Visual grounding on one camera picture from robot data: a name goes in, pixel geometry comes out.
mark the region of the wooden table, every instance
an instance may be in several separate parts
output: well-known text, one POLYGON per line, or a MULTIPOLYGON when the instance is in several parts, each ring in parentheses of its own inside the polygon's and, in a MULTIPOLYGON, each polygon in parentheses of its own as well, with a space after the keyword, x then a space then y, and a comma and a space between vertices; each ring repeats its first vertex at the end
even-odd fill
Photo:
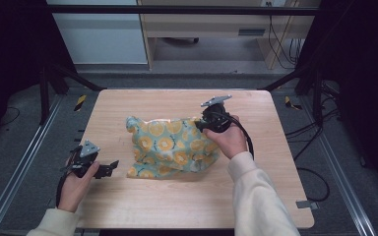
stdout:
POLYGON ((101 148, 97 157, 101 164, 119 159, 119 166, 110 178, 93 179, 77 211, 81 216, 78 227, 233 228, 233 182, 226 170, 229 160, 223 154, 202 173, 179 174, 168 180, 126 177, 134 163, 126 117, 147 121, 201 117, 202 102, 227 94, 232 98, 225 102, 225 109, 240 117, 253 141, 255 160, 273 179, 296 226, 311 227, 310 209, 296 206, 296 201, 306 197, 271 95, 261 90, 178 89, 108 89, 100 93, 84 140, 101 148))

